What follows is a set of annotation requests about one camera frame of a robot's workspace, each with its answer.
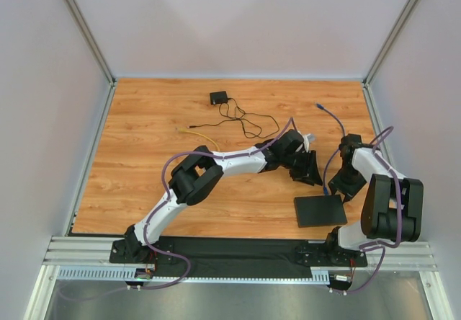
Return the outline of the black network switch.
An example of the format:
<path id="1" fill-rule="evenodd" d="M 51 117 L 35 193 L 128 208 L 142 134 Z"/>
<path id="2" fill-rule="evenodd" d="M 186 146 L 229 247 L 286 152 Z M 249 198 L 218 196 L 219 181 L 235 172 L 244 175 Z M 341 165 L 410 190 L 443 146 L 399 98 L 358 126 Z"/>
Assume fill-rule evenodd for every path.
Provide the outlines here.
<path id="1" fill-rule="evenodd" d="M 344 205 L 339 195 L 295 197 L 294 206 L 300 228 L 347 224 Z"/>

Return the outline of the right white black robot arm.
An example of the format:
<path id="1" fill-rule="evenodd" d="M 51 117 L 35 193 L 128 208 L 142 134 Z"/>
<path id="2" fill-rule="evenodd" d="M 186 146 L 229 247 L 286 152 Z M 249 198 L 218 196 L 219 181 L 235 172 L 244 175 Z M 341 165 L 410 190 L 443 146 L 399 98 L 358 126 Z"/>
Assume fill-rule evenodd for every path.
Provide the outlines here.
<path id="1" fill-rule="evenodd" d="M 349 202 L 363 188 L 367 194 L 359 221 L 338 226 L 326 241 L 333 247 L 367 252 L 371 248 L 397 248 L 415 242 L 421 234 L 424 184 L 408 178 L 384 159 L 380 149 L 363 143 L 360 135 L 341 139 L 341 168 L 328 182 L 332 195 L 341 193 Z"/>

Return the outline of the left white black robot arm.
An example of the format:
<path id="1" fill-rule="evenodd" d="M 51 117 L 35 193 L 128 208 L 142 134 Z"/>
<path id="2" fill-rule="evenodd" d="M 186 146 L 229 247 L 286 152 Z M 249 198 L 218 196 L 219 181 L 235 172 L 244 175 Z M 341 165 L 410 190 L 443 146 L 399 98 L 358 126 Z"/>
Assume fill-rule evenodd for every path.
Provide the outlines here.
<path id="1" fill-rule="evenodd" d="M 161 180 L 165 193 L 146 217 L 129 226 L 122 241 L 112 249 L 133 262 L 148 258 L 148 246 L 158 241 L 162 231 L 186 208 L 204 201 L 222 179 L 239 174 L 259 174 L 286 168 L 292 180 L 322 185 L 316 152 L 310 149 L 310 136 L 295 129 L 245 150 L 210 151 L 199 146 L 172 157 L 184 159 L 171 171 L 171 179 Z"/>

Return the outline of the black power adapter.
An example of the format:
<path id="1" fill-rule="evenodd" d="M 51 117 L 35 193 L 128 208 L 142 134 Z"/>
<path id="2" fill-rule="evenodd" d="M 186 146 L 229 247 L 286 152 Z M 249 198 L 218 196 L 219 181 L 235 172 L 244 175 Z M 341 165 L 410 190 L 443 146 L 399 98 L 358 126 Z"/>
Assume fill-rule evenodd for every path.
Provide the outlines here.
<path id="1" fill-rule="evenodd" d="M 225 104 L 228 103 L 229 100 L 227 91 L 210 92 L 209 96 L 211 105 Z"/>

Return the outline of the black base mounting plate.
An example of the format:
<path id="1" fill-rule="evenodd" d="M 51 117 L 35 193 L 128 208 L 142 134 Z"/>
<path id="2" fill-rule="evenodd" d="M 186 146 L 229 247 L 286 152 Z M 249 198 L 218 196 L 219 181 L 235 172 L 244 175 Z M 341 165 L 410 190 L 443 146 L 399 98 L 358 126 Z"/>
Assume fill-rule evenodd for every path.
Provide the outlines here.
<path id="1" fill-rule="evenodd" d="M 133 262 L 112 249 L 121 240 L 112 243 L 109 261 L 113 264 L 157 265 L 155 276 L 182 275 L 191 262 L 189 277 L 227 278 L 307 278 L 312 267 L 366 267 L 364 253 L 333 247 L 328 242 L 318 243 L 294 239 L 230 239 L 162 236 L 154 246 L 173 257 L 155 253 L 150 248 L 144 262 Z"/>

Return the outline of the right aluminium frame post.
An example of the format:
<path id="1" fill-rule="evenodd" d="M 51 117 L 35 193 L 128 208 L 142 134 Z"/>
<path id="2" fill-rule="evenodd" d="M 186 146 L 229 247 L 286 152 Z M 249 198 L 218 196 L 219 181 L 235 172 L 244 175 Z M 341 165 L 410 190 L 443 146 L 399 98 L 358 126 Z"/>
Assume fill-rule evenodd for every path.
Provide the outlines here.
<path id="1" fill-rule="evenodd" d="M 364 88 L 368 88 L 370 84 L 372 83 L 373 79 L 376 77 L 384 60 L 388 56 L 388 53 L 393 48 L 395 42 L 397 41 L 404 27 L 406 26 L 407 22 L 411 18 L 411 15 L 413 14 L 419 2 L 420 0 L 406 0 L 396 21 L 394 22 L 387 37 L 385 38 L 385 41 L 382 44 L 381 49 L 379 50 L 374 61 L 372 62 L 372 65 L 370 66 L 369 71 L 367 72 L 366 76 L 362 80 L 362 84 Z"/>

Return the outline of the aluminium frame post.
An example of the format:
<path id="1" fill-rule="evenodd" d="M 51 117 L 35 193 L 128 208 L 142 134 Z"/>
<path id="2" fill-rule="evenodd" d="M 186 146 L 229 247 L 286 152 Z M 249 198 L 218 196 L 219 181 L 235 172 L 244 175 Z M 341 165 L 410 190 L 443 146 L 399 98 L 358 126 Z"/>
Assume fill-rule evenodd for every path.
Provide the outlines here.
<path id="1" fill-rule="evenodd" d="M 370 84 L 372 83 L 373 79 L 376 77 L 384 60 L 388 56 L 388 53 L 393 48 L 395 42 L 397 41 L 404 27 L 406 26 L 407 22 L 411 18 L 411 15 L 413 14 L 419 2 L 420 0 L 406 0 L 396 21 L 394 22 L 387 37 L 385 38 L 385 41 L 382 44 L 381 49 L 379 50 L 374 61 L 372 62 L 372 65 L 370 66 L 369 71 L 367 72 L 366 76 L 362 80 L 362 84 L 364 88 L 368 88 Z"/>
<path id="2" fill-rule="evenodd" d="M 97 62 L 101 72 L 104 74 L 105 79 L 113 84 L 116 82 L 115 75 L 112 73 L 107 60 L 105 59 L 98 43 L 91 32 L 91 29 L 80 9 L 77 0 L 63 0 L 69 13 L 71 14 L 77 28 L 83 36 L 87 46 L 89 47 L 91 54 Z"/>

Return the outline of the aluminium front rail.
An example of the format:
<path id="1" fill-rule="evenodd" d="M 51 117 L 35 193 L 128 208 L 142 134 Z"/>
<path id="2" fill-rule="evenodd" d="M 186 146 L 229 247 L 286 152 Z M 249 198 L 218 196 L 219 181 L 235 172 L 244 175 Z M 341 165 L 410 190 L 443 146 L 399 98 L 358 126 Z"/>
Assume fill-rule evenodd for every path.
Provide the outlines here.
<path id="1" fill-rule="evenodd" d="M 46 265 L 173 265 L 180 256 L 197 262 L 290 262 L 306 267 L 375 267 L 383 270 L 437 269 L 426 242 L 402 243 L 397 248 L 361 252 L 341 248 L 335 239 L 326 241 L 295 239 L 230 239 L 164 236 L 154 244 L 155 253 L 142 246 L 128 251 L 120 237 L 53 237 L 45 253 Z"/>

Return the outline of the left aluminium frame post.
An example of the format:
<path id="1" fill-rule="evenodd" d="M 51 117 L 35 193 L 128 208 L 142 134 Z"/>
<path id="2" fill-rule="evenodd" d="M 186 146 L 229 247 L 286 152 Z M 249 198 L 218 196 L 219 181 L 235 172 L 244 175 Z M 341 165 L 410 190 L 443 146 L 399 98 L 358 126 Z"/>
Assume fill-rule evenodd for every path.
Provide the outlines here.
<path id="1" fill-rule="evenodd" d="M 113 84 L 116 82 L 115 75 L 112 73 L 107 60 L 105 59 L 98 43 L 91 32 L 91 29 L 80 9 L 77 0 L 63 0 L 69 13 L 71 14 L 77 28 L 83 36 L 87 46 L 89 47 L 91 54 L 97 62 L 101 72 L 104 74 L 105 79 Z"/>

